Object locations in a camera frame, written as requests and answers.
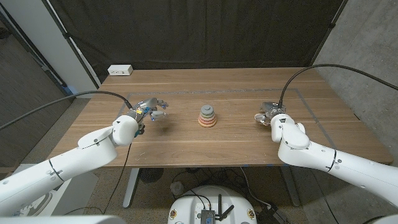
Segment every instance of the table leg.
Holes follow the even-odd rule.
[[[132,203],[132,198],[136,192],[136,187],[139,178],[139,168],[132,168],[130,172],[129,182],[127,183],[126,194],[123,199],[123,208],[129,208]]]
[[[299,199],[299,194],[297,193],[296,185],[294,184],[294,179],[290,167],[282,166],[280,167],[280,169],[286,183],[287,191],[289,192],[290,198],[292,199],[293,206],[300,206],[301,203]]]

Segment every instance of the white wall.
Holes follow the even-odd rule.
[[[73,93],[96,90],[41,0],[0,1]]]

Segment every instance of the pink ring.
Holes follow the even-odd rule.
[[[213,120],[216,118],[216,116],[213,115],[211,118],[204,118],[204,117],[202,117],[202,116],[199,115],[199,118],[200,118],[202,121],[213,121]]]
[[[198,122],[199,122],[200,126],[202,126],[202,127],[204,127],[204,128],[211,128],[211,127],[213,127],[214,125],[216,125],[217,119],[215,119],[215,122],[212,123],[212,124],[202,124],[202,123],[200,122],[199,119],[198,119]]]
[[[201,122],[202,124],[213,124],[215,121],[216,121],[215,118],[211,121],[204,121],[202,120],[201,116],[199,116],[199,122]]]

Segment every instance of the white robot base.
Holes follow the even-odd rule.
[[[210,205],[206,198],[199,196],[205,203],[206,211],[203,210],[203,203],[199,197],[193,192],[208,198]],[[170,209],[167,223],[257,224],[257,219],[253,206],[239,193],[222,186],[205,185],[189,190],[177,199]]]

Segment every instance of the orange ring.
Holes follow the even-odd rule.
[[[217,123],[217,119],[215,119],[214,123],[212,123],[212,124],[202,124],[202,123],[200,122],[200,119],[199,119],[199,118],[198,118],[198,122],[199,122],[200,126],[202,126],[202,127],[204,127],[204,128],[210,128],[210,127],[213,127],[213,126]]]
[[[202,124],[213,124],[215,121],[216,121],[216,118],[214,118],[213,120],[211,120],[211,121],[204,121],[204,120],[202,120],[201,119],[201,117],[199,116],[199,122],[201,122]]]

